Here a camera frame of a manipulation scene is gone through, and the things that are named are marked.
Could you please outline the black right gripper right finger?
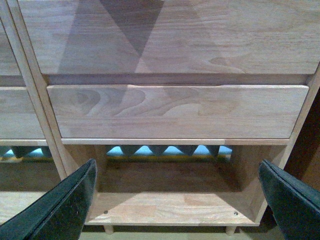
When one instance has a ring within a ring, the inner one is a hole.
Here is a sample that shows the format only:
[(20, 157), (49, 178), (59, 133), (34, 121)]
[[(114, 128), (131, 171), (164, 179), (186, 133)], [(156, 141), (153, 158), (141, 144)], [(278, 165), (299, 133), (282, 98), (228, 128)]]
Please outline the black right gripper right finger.
[(264, 159), (258, 178), (286, 240), (320, 238), (320, 192)]

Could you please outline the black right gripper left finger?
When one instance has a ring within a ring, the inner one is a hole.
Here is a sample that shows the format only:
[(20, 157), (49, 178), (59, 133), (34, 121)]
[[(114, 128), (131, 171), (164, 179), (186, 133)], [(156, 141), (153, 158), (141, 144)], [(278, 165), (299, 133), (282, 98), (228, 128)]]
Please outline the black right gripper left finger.
[(77, 240), (97, 180), (97, 163), (88, 160), (26, 209), (0, 226), (2, 240)]

